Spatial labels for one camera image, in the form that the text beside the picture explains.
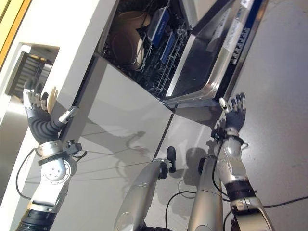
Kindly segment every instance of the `dishwasher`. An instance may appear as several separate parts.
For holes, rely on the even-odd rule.
[[[97,52],[169,108],[228,99],[268,0],[120,0]]]

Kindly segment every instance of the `black cable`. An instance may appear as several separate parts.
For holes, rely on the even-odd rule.
[[[16,179],[15,179],[15,185],[16,185],[16,190],[18,192],[18,194],[27,199],[27,200],[31,200],[31,197],[27,197],[25,195],[23,195],[20,191],[19,191],[19,188],[18,188],[18,176],[19,176],[19,173],[20,173],[20,170],[21,168],[23,167],[24,163],[26,162],[26,160],[30,157],[30,155],[33,153],[33,151],[36,150],[36,148],[33,148],[29,153],[28,155],[25,157],[24,161],[22,162],[22,164],[20,165],[19,169],[18,169],[18,172],[17,172],[17,175],[16,175]]]
[[[226,231],[226,222],[227,222],[227,218],[228,216],[230,216],[232,210],[230,210],[230,212],[225,216],[224,220],[223,220],[223,231]]]
[[[169,204],[171,202],[171,200],[176,197],[177,195],[180,195],[182,193],[193,193],[193,194],[196,194],[195,192],[191,192],[191,191],[181,191],[181,192],[178,192],[176,194],[174,194],[168,201],[167,203],[167,207],[166,207],[166,211],[165,211],[165,225],[166,225],[166,229],[168,229],[168,225],[167,225],[167,211],[168,211],[168,207],[169,207]]]
[[[75,156],[73,155],[73,157],[77,158],[76,163],[78,163],[78,161],[80,161],[83,157],[85,157],[88,154],[88,151],[85,151],[81,156]]]
[[[267,205],[267,206],[263,206],[263,207],[264,208],[276,208],[276,207],[280,207],[280,206],[283,206],[283,205],[287,205],[287,204],[290,204],[290,203],[294,203],[294,202],[302,201],[302,200],[306,200],[306,199],[308,199],[308,196],[303,196],[303,197],[299,197],[299,198],[296,198],[296,199],[293,199],[293,200],[290,200],[290,201],[282,202],[282,203],[275,204],[275,205]]]
[[[216,164],[217,164],[217,160],[218,160],[218,157],[219,157],[219,153],[220,153],[220,150],[221,150],[221,148],[222,148],[222,143],[221,143],[221,145],[220,145],[220,147],[219,147],[219,149],[218,149],[218,154],[217,154],[217,157],[216,157],[216,159],[215,159],[215,163],[214,163],[214,167],[213,167],[213,171],[212,171],[212,181],[213,181],[213,184],[214,184],[214,186],[215,186],[215,188],[219,191],[219,192],[221,192],[223,195],[225,195],[225,196],[228,196],[225,192],[223,192],[217,185],[216,185],[216,182],[215,182],[215,179],[214,179],[214,174],[215,174],[215,169],[216,169]]]

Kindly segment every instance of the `robot forearm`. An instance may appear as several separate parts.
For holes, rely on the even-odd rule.
[[[256,227],[273,231],[264,207],[250,185],[241,156],[239,139],[228,136],[218,154],[216,173],[226,187],[233,214],[242,231],[254,230]]]

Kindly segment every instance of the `dishwasher rack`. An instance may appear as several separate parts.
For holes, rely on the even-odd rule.
[[[180,58],[181,55],[180,51],[185,48],[186,45],[185,41],[187,40],[187,38],[188,38],[188,33],[185,28],[185,23],[183,23],[177,30],[177,38],[172,48],[172,51],[167,58],[167,64],[165,65],[162,74],[159,76],[158,79],[155,80],[157,83],[157,87],[149,90],[149,92],[152,93],[154,96],[159,97],[162,94],[162,92],[167,91],[168,86],[166,86],[166,84],[167,83],[170,84],[171,81],[170,73],[173,68],[177,67],[175,65],[176,64],[175,61],[177,58]]]
[[[121,72],[145,88],[153,96],[159,100],[162,100],[167,92],[172,76],[185,49],[185,45],[189,37],[189,30],[187,29],[186,22],[182,15],[175,13],[170,0],[149,0],[147,2],[146,0],[143,0],[140,2],[140,5],[138,4],[139,0],[129,2],[131,2],[131,4],[128,4],[127,1],[120,1],[115,15],[117,16],[117,14],[125,11],[137,10],[147,12],[152,16],[158,9],[164,7],[167,8],[170,18],[167,22],[167,26],[159,46],[155,47],[148,38],[148,27],[137,29],[142,39],[144,57],[140,67],[137,70],[127,70],[124,66],[117,63],[116,58],[113,56],[111,46],[108,42],[110,39],[109,32],[107,41],[105,42],[103,49],[100,51],[100,55],[116,66]],[[171,33],[174,34],[175,39],[170,48],[170,53],[167,55],[166,61],[162,62],[160,57],[163,54],[164,48],[167,44],[167,39]]]

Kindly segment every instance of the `handle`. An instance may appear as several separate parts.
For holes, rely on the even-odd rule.
[[[176,154],[175,148],[172,146],[168,147],[167,149],[167,159],[172,163],[172,166],[169,169],[169,172],[171,173],[175,172],[176,171],[175,161],[177,159],[177,154]]]

